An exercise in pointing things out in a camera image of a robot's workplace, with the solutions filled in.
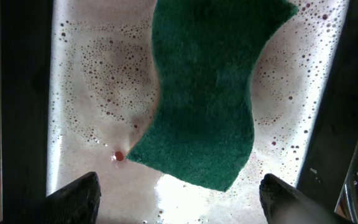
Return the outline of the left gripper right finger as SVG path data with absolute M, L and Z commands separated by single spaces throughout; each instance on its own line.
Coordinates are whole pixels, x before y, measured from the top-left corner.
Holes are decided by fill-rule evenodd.
M 352 224 L 273 174 L 261 180 L 259 195 L 268 224 Z

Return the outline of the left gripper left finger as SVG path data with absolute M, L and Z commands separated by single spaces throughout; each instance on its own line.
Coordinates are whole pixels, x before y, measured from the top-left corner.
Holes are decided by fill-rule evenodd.
M 0 224 L 95 224 L 101 201 L 96 172 L 88 172 L 43 199 L 28 212 L 3 218 Z

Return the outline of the green yellow sponge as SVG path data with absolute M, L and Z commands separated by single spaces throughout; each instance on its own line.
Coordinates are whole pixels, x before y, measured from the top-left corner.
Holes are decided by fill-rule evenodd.
M 227 191 L 254 143 L 254 67 L 271 36 L 297 10 L 284 0 L 157 1 L 152 53 L 158 104 L 127 158 Z

